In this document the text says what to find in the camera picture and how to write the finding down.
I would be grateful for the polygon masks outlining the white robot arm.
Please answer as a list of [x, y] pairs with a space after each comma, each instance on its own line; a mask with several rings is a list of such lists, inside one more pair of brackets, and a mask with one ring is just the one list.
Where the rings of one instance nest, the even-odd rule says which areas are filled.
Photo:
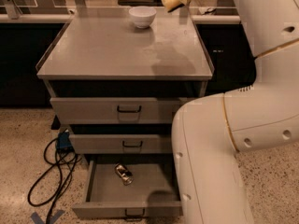
[[188, 102], [172, 148], [185, 224], [254, 224], [237, 152], [299, 140], [299, 0], [234, 0], [255, 58], [246, 88]]

